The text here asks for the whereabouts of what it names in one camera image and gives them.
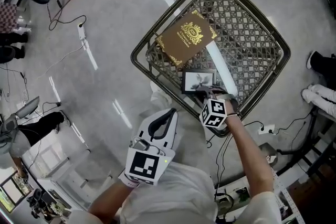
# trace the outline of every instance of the white sleeve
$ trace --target white sleeve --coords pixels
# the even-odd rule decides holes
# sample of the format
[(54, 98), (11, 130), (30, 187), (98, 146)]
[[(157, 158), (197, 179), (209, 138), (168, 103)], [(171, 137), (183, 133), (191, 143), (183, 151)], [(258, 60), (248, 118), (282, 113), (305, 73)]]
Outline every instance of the white sleeve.
[(236, 224), (281, 224), (281, 214), (275, 194), (268, 191), (252, 198)]
[(103, 224), (96, 216), (81, 210), (71, 212), (68, 224)]

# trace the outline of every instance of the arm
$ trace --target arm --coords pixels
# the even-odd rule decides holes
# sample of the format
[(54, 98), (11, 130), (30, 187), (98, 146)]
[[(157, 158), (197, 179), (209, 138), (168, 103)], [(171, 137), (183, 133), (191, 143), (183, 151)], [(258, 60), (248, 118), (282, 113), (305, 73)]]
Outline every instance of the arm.
[[(233, 113), (229, 102), (225, 103), (228, 113)], [(266, 191), (273, 191), (273, 174), (266, 158), (263, 157), (260, 148), (247, 133), (240, 118), (231, 116), (226, 119), (226, 124), (237, 144), (239, 156), (252, 197)]]
[(19, 173), (19, 176), (25, 178), (27, 175), (23, 171), (23, 166), (22, 166), (22, 160), (21, 160), (21, 158), (12, 157), (12, 159), (13, 159), (13, 162), (15, 163), (15, 166), (17, 168), (17, 172)]
[(109, 224), (132, 190), (133, 188), (118, 180), (91, 204), (88, 212), (98, 217), (104, 224)]

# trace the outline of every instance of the checkered cloth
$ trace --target checkered cloth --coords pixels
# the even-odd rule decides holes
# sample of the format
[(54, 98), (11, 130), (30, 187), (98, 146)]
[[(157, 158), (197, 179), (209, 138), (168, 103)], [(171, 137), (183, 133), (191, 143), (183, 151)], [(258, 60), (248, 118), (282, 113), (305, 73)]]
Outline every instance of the checkered cloth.
[(11, 33), (17, 27), (16, 5), (0, 3), (0, 33)]

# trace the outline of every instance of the hand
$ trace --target hand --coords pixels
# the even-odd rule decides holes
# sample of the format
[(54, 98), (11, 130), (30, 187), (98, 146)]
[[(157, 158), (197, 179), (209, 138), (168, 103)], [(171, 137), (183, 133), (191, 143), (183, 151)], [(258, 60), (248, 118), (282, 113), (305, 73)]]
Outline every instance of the hand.
[(27, 178), (27, 173), (24, 172), (23, 169), (18, 169), (17, 173), (19, 174), (20, 177)]

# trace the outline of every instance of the gold emblem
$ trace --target gold emblem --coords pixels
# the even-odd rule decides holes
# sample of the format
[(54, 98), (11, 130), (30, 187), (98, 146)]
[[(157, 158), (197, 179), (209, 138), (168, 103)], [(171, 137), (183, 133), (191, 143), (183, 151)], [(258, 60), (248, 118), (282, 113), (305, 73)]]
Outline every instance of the gold emblem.
[(217, 37), (217, 33), (215, 32), (215, 30), (210, 26), (210, 31), (212, 33), (212, 39), (214, 39), (215, 37)]
[(198, 10), (194, 10), (192, 14), (196, 14), (198, 17), (204, 19), (204, 17), (198, 12)]
[(176, 66), (180, 65), (182, 61), (177, 60), (174, 56), (169, 55), (170, 59), (174, 62)]
[(193, 23), (185, 23), (181, 26), (181, 29), (185, 32), (188, 38), (192, 41), (193, 44), (197, 45), (202, 40), (203, 35), (200, 35), (201, 28), (198, 25), (194, 25)]
[(164, 49), (164, 44), (163, 44), (163, 41), (162, 41), (162, 36), (159, 36), (159, 37), (156, 39), (156, 42), (159, 43), (159, 45)]

